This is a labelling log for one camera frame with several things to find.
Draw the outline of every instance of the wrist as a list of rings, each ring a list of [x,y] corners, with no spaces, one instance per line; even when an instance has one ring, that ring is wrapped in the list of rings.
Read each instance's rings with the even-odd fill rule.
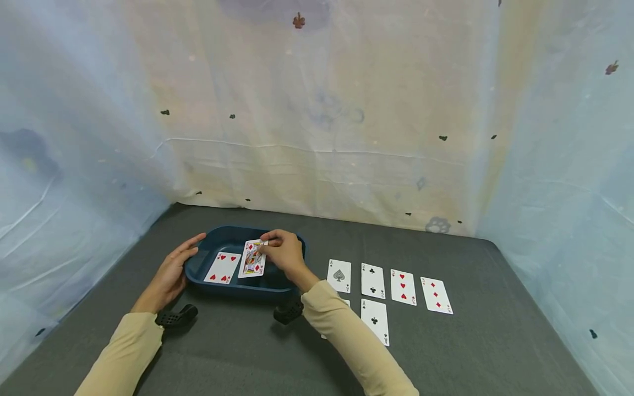
[[[293,282],[302,293],[308,292],[319,282],[319,278],[302,263],[298,268],[287,273],[288,280]]]
[[[163,309],[160,298],[157,298],[151,291],[145,290],[139,299],[134,303],[130,313],[149,312],[158,314]]]

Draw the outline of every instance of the white fabric curtain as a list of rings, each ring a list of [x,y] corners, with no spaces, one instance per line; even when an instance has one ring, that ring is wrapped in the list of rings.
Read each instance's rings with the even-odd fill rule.
[[[632,16],[5,0],[0,380],[180,201],[489,239],[600,392],[634,394]]]

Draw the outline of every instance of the diamond symbol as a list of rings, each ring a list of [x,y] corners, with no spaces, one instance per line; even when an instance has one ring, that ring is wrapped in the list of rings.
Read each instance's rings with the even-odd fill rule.
[[[421,177],[417,182],[416,182],[416,187],[418,187],[418,190],[422,190],[423,187],[425,187],[425,178]]]

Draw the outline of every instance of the forearm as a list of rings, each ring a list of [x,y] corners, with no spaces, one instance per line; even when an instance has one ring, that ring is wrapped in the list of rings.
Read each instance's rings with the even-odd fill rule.
[[[368,326],[326,282],[302,296],[304,317],[339,351],[367,396],[414,396],[412,385]]]
[[[163,328],[156,314],[127,314],[101,351],[75,396],[127,396],[161,346]]]

